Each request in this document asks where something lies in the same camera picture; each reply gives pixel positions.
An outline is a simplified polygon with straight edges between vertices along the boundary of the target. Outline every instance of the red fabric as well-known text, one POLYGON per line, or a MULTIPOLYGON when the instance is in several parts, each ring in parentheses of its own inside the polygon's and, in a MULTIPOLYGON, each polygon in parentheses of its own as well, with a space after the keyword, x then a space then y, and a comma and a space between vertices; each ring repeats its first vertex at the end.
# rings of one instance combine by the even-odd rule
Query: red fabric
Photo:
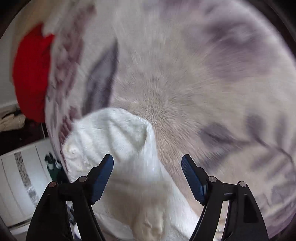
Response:
POLYGON ((13 66, 17 101, 23 114, 44 122, 45 95, 50 69, 50 45, 54 35, 42 36, 42 26, 34 27, 21 41, 13 66))

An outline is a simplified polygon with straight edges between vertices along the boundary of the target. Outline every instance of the silver screw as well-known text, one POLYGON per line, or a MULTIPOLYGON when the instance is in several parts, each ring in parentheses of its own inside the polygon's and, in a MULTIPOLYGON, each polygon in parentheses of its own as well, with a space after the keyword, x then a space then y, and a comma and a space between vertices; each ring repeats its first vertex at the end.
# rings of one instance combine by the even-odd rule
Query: silver screw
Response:
POLYGON ((245 188, 245 187, 247 186, 247 184, 246 184, 245 182, 243 182, 243 181, 239 182, 239 185, 240 185, 241 187, 243 187, 243 188, 245 188))
POLYGON ((87 177, 86 176, 82 176, 78 179, 79 182, 83 183, 87 180, 87 177))
POLYGON ((55 187, 56 186, 56 182, 50 182, 49 184, 48 184, 48 186, 50 187, 50 188, 53 188, 53 187, 55 187))
POLYGON ((215 177, 209 177, 209 181, 212 182, 212 183, 214 183, 214 182, 217 181, 217 178, 215 178, 215 177))

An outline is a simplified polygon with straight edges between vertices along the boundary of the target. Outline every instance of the white cloth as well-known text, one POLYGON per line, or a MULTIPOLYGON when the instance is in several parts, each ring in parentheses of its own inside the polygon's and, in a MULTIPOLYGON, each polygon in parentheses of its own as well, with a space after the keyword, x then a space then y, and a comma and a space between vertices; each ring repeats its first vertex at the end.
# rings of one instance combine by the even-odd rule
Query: white cloth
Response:
POLYGON ((75 121, 63 146, 72 181, 105 154, 114 169, 93 206, 103 230, 122 240, 188 240, 198 222, 157 156, 152 125, 123 109, 105 108, 75 121))

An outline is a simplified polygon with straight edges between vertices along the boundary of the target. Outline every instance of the wall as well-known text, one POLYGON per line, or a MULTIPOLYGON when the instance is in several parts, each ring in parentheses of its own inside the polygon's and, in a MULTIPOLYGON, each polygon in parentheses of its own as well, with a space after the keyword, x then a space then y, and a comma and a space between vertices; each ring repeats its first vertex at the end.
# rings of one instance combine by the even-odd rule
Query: wall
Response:
POLYGON ((10 52, 16 18, 0 39, 0 109, 17 103, 15 90, 10 81, 10 52))

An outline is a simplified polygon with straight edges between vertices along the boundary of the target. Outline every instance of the decorative strip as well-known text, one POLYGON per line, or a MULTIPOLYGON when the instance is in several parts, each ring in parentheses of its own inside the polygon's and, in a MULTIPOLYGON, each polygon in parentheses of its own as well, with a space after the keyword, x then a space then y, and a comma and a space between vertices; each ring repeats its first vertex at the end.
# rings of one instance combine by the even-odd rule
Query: decorative strip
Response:
POLYGON ((15 161, 17 163, 17 168, 19 170, 20 176, 22 178, 22 182, 24 183, 27 193, 29 194, 29 197, 33 205, 36 207, 39 202, 39 197, 30 181, 30 178, 28 176, 28 173, 27 173, 25 164, 22 160, 22 155, 20 152, 15 153, 15 161))

